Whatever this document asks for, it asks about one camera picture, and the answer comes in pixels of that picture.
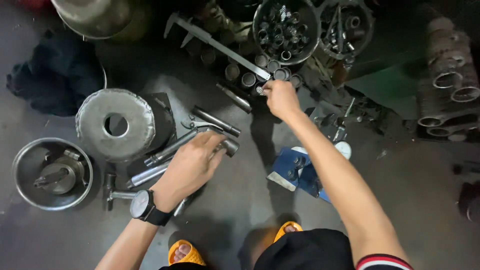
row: yellow slide sandal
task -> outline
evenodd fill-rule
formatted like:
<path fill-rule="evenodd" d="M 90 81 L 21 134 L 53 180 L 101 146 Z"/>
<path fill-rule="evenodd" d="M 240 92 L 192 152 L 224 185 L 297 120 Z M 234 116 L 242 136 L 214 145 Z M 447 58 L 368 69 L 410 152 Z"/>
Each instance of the yellow slide sandal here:
<path fill-rule="evenodd" d="M 288 227 L 288 226 L 293 226 L 293 228 L 297 229 L 297 232 L 302 232 L 303 231 L 303 229 L 301 228 L 301 226 L 298 223 L 296 223 L 294 221 L 288 221 L 285 224 L 283 224 L 282 227 L 280 227 L 280 230 L 278 230 L 278 232 L 276 233 L 275 240 L 273 241 L 274 243 L 278 239 L 280 239 L 280 237 L 282 237 L 286 234 L 285 228 Z"/>
<path fill-rule="evenodd" d="M 206 265 L 204 260 L 202 259 L 202 256 L 200 256 L 200 253 L 198 250 L 187 240 L 178 240 L 176 243 L 172 245 L 170 250 L 168 251 L 168 265 L 172 265 L 175 262 L 175 250 L 177 250 L 181 245 L 189 245 L 190 246 L 190 252 L 180 261 L 178 262 L 193 262 L 196 264 L 200 265 Z"/>

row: dark rag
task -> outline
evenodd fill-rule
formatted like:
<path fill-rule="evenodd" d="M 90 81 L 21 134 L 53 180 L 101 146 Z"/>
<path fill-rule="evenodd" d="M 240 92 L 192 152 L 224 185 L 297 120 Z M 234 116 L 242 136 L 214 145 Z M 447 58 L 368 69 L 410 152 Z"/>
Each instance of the dark rag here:
<path fill-rule="evenodd" d="M 32 58 L 13 67 L 7 89 L 44 114 L 73 116 L 104 86 L 95 46 L 70 32 L 47 31 Z"/>

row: person's left hand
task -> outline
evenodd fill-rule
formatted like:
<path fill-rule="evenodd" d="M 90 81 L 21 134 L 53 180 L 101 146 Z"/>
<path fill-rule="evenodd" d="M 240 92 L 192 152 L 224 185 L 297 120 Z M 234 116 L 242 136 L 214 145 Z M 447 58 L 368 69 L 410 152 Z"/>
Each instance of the person's left hand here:
<path fill-rule="evenodd" d="M 225 150 L 214 152 L 226 137 L 213 131 L 201 132 L 180 147 L 167 171 L 150 189 L 162 212 L 170 212 L 184 198 L 210 180 Z"/>

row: gray floor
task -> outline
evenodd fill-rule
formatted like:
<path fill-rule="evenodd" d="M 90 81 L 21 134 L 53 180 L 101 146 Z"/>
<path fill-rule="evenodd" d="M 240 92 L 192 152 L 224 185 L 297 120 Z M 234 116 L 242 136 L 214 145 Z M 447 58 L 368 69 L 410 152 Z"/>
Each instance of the gray floor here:
<path fill-rule="evenodd" d="M 1 74 L 26 60 L 37 43 L 45 22 L 33 18 L 0 2 Z M 186 132 L 179 120 L 194 104 L 242 130 L 238 153 L 224 159 L 202 196 L 183 216 L 159 229 L 141 269 L 166 265 L 168 243 L 178 237 L 193 241 L 219 269 L 240 269 L 239 252 L 245 238 L 254 229 L 275 225 L 283 213 L 295 213 L 306 230 L 345 230 L 332 205 L 302 191 L 291 193 L 265 179 L 264 164 L 271 162 L 275 151 L 298 145 L 283 123 L 273 124 L 262 110 L 247 115 L 232 105 L 215 88 L 215 79 L 180 52 L 127 46 L 101 46 L 98 52 L 107 70 L 114 71 L 115 86 L 168 93 L 179 135 Z M 123 82 L 120 77 L 128 79 Z M 81 206 L 63 212 L 42 211 L 22 201 L 10 176 L 14 156 L 40 137 L 78 143 L 74 120 L 39 115 L 7 91 L 0 92 L 0 110 L 0 268 L 93 268 L 129 221 L 128 202 L 116 201 L 107 213 L 98 189 Z M 460 217 L 456 209 L 462 182 L 475 178 L 454 177 L 450 166 L 455 160 L 478 159 L 479 149 L 413 141 L 399 121 L 385 138 L 361 124 L 348 130 L 354 152 L 351 161 L 392 219 L 412 265 L 417 269 L 477 269 L 480 228 Z"/>

